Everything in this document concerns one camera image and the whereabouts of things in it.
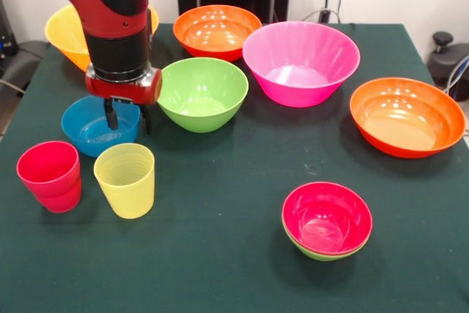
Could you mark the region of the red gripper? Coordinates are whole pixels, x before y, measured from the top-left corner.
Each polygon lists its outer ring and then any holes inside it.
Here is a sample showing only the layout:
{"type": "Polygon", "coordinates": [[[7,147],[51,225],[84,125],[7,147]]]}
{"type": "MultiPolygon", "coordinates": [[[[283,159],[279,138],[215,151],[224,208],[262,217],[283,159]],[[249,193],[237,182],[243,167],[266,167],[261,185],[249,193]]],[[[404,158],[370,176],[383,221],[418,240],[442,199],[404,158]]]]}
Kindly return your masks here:
{"type": "Polygon", "coordinates": [[[162,71],[151,67],[134,81],[107,81],[101,78],[92,64],[85,74],[85,84],[89,93],[105,98],[103,107],[108,127],[118,128],[117,114],[112,106],[112,99],[141,105],[141,118],[147,134],[151,134],[151,118],[148,106],[157,102],[162,87],[162,71]]]}

